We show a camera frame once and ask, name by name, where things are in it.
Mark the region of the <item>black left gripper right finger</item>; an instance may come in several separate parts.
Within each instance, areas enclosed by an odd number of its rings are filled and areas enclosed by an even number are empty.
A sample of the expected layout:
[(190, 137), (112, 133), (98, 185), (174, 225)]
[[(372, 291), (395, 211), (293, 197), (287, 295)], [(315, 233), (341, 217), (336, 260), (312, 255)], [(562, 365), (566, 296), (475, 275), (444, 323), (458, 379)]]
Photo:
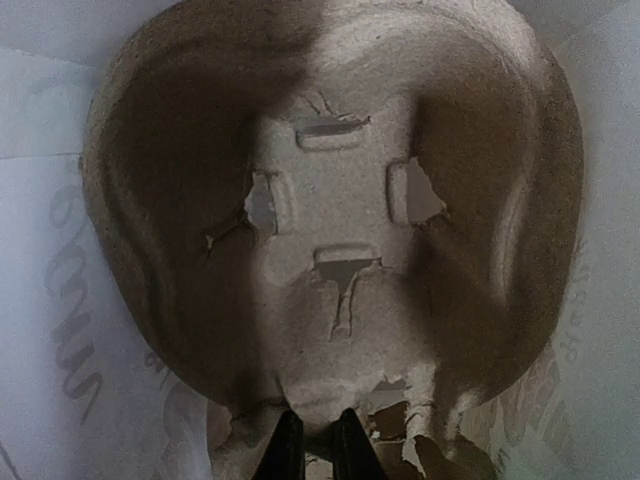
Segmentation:
[(388, 479), (353, 409), (332, 425), (332, 474), (335, 480)]

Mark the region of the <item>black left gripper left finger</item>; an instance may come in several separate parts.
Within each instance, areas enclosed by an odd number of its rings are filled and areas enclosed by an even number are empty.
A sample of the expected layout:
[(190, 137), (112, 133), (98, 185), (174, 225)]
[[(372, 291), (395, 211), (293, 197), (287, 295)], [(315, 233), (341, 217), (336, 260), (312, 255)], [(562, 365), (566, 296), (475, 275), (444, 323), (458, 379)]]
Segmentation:
[(257, 480), (305, 478), (303, 423), (292, 410), (282, 413), (257, 467)]

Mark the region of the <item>white paper takeout bag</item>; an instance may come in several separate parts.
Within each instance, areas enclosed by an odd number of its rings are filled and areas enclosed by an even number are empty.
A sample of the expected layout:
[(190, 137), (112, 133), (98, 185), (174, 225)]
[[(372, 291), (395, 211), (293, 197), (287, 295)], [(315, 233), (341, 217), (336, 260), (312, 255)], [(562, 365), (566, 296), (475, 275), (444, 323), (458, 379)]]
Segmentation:
[[(136, 332), (77, 161), (99, 67), (163, 1), (1, 5), (1, 475), (206, 479), (219, 415)], [(564, 68), (586, 198), (559, 326), (464, 434), (501, 479), (639, 475), (639, 5), (519, 1)]]

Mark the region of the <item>brown cardboard cup carrier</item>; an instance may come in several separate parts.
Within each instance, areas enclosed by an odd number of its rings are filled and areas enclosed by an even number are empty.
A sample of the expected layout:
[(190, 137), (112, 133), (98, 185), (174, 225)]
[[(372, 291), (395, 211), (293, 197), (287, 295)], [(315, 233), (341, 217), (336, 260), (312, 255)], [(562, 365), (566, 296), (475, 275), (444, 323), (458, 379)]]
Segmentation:
[(257, 479), (283, 412), (305, 478), (353, 409), (388, 479), (493, 479), (463, 414), (546, 347), (583, 150), (562, 69), (505, 1), (183, 1), (121, 47), (81, 155), (152, 351)]

